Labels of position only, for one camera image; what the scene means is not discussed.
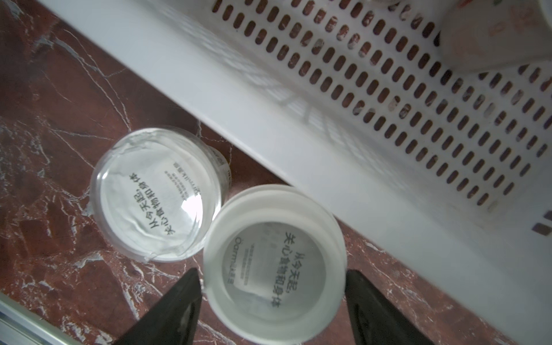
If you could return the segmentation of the foil topped yogurt cup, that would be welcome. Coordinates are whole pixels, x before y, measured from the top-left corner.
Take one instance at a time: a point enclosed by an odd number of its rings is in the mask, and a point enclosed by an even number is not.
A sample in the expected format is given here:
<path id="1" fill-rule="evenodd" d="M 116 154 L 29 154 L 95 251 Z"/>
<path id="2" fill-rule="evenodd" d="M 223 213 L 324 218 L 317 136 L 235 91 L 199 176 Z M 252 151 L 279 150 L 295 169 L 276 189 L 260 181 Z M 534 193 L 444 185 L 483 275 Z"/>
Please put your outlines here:
<path id="1" fill-rule="evenodd" d="M 190 132 L 153 127 L 129 133 L 97 163 L 93 218 L 121 254 L 178 262 L 204 248 L 231 186 L 227 159 Z"/>

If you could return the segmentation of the white lidded yogurt cup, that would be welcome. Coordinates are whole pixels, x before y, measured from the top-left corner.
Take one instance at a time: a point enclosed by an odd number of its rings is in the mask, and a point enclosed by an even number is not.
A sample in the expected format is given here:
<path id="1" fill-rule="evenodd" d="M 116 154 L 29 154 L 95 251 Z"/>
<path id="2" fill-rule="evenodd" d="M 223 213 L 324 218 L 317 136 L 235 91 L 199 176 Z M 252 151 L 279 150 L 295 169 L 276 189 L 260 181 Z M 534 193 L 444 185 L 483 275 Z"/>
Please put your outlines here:
<path id="1" fill-rule="evenodd" d="M 208 231 L 203 257 L 212 311 L 256 344 L 312 339 L 344 297 L 347 258 L 337 220 L 287 185 L 233 196 Z"/>
<path id="2" fill-rule="evenodd" d="M 551 59 L 551 2 L 457 1 L 442 20 L 440 51 L 456 72 Z"/>

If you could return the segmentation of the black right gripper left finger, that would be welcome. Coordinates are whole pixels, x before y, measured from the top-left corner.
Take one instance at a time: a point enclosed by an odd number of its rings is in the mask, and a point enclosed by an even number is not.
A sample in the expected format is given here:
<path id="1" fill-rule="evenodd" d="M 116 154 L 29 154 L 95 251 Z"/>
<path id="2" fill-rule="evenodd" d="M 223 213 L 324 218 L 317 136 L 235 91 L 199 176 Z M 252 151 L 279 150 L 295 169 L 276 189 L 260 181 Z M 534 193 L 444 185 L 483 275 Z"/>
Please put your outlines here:
<path id="1" fill-rule="evenodd" d="M 201 302 L 199 272 L 192 268 L 115 344 L 192 344 Z"/>

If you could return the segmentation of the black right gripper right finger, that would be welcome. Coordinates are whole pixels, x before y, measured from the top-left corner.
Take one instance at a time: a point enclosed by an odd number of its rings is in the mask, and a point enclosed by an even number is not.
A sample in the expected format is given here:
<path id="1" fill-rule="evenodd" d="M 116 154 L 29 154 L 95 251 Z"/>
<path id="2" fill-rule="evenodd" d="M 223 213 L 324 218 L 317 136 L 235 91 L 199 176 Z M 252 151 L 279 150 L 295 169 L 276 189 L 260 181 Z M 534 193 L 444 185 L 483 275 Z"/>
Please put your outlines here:
<path id="1" fill-rule="evenodd" d="M 346 304 L 356 344 L 431 344 L 358 270 L 348 270 Z"/>

